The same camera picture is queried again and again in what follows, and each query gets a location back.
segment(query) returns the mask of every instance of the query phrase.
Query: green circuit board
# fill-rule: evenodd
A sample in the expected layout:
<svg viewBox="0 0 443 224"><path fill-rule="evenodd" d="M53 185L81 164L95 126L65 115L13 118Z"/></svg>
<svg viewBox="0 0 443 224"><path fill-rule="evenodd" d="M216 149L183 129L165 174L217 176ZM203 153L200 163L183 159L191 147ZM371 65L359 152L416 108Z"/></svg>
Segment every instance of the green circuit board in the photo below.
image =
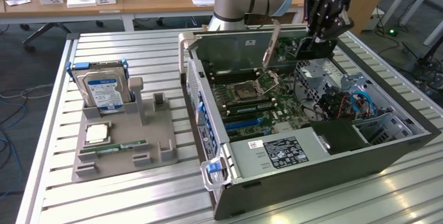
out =
<svg viewBox="0 0 443 224"><path fill-rule="evenodd" d="M296 130L308 122L285 74L264 72L255 81L212 85L212 93L232 142ZM257 125L228 128L256 119Z"/></svg>

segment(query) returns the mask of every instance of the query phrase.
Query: blue cable on floor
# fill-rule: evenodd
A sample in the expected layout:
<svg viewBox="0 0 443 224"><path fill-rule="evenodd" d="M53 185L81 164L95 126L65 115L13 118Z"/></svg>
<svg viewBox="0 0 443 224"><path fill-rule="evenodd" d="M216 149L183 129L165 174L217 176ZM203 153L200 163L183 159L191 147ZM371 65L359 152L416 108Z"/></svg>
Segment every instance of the blue cable on floor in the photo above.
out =
<svg viewBox="0 0 443 224"><path fill-rule="evenodd" d="M20 106L23 108L23 114L21 114L20 118L12 124L9 124L8 126L0 128L0 130L5 130L5 129L11 128L15 124L17 124L20 120L23 120L23 118L25 117L25 114L27 114L27 107L23 104L7 103L4 101L0 101L0 103L5 104L5 105L12 105L12 106ZM9 192L13 191L19 187L19 185L21 183L21 180L23 180L23 170L21 170L19 156L16 155L16 151L15 151L15 146L12 145L12 143L5 138L0 138L0 140L3 142L5 142L5 145L9 145L12 155L13 155L13 158L15 158L15 161L16 161L16 164L17 164L17 168L19 168L19 180L17 180L15 186L3 195L0 195L0 200L1 200L9 194Z"/></svg>
<svg viewBox="0 0 443 224"><path fill-rule="evenodd" d="M16 155L16 151L15 151L15 147L13 145L9 143L9 141L4 138L0 138L0 140L3 142L7 143L7 145L9 145L11 147L11 150L12 150L12 155L13 155L13 158L15 158L15 161L16 161L16 165L19 167L19 180L16 181L16 184L15 186L12 187L12 189L9 189L3 195L0 195L0 200L9 194L11 191L13 191L16 189L16 187L19 187L20 185L20 182L21 182L21 179L23 179L23 170L21 170L21 165L20 165L20 160L19 160L19 157Z"/></svg>

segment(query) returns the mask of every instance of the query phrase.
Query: floor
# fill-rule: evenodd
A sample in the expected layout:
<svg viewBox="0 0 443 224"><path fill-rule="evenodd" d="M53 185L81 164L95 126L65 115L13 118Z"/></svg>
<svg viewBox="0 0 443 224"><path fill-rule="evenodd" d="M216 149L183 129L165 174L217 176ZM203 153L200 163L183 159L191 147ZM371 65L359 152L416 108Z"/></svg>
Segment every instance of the floor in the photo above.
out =
<svg viewBox="0 0 443 224"><path fill-rule="evenodd" d="M380 2L380 9L387 10L394 0L383 0ZM399 16L411 0L404 0L395 15ZM434 28L443 19L443 12L422 5L418 13L408 23L410 32L399 31L395 39L399 42L407 41L418 44L420 48L427 49L420 43L424 41ZM164 26L157 26L156 19L139 20L136 30L149 29L176 29L192 27L189 18L165 18ZM196 17L199 24L207 24L209 17ZM386 29L396 25L396 17L391 18ZM41 24L31 24L31 30L35 31ZM88 32L115 32L123 31L123 24L119 20L104 21L104 27L99 28L95 22L67 23L65 26L76 33ZM36 85L52 83L56 77L59 60L64 47L65 34L61 30L55 28L44 34L32 43L36 47L36 53L29 54L23 50L20 42L31 34L19 28L19 25L11 25L8 31L0 35L0 91L8 89L24 89ZM380 50L392 47L395 43L386 38L378 36L374 32L363 32L362 40L367 45L379 52ZM436 58L443 56L443 50L438 50ZM402 67L406 61L412 60L411 54L402 53L402 47L394 48L383 52L383 57ZM29 96L43 95L51 92L51 88L36 90ZM21 103L23 98L8 99L11 103ZM25 188L27 176L32 164L33 152L39 141L40 129L44 121L47 105L49 98L31 99L27 102L27 115L24 119L4 132L8 140L13 142L17 156L20 158L23 167L23 180L19 187L15 188L13 193L4 199L0 199L0 224L9 224L15 222L17 210L21 202L21 194ZM3 120L13 111L16 106L0 104L0 120ZM7 153L0 153L0 163L5 159ZM0 192L7 191L15 185L17 180L17 167L11 159L5 167L0 170Z"/></svg>

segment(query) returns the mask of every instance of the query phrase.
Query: office chair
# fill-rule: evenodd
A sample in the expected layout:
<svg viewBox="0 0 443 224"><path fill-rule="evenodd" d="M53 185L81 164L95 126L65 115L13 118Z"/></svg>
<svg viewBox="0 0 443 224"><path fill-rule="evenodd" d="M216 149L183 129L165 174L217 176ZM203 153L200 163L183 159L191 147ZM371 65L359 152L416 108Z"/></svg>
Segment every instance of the office chair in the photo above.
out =
<svg viewBox="0 0 443 224"><path fill-rule="evenodd" d="M104 24L101 21L96 21L96 26L103 27ZM24 49L27 52L33 53L35 52L35 46L29 45L29 43L41 36L49 29L53 27L59 27L67 34L71 33L69 29L64 26L63 23L47 23L36 32L32 33L32 35L21 42ZM20 28L24 31L29 30L28 24L20 24Z"/></svg>

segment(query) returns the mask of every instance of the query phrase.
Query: aluminum profile table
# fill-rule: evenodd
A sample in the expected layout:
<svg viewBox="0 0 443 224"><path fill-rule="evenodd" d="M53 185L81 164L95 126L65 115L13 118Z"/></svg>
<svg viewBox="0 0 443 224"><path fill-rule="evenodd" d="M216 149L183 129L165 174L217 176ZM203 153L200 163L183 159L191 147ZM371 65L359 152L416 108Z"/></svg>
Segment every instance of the aluminum profile table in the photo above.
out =
<svg viewBox="0 0 443 224"><path fill-rule="evenodd" d="M212 219L177 72L177 35L196 30L81 34L67 41L16 223L443 223L443 135L376 175L224 221ZM443 129L440 107L351 33L340 39ZM164 91L171 99L179 163L73 183L83 101L64 64L121 58L131 76L143 77L143 97ZM356 71L339 50L335 60L348 73Z"/></svg>

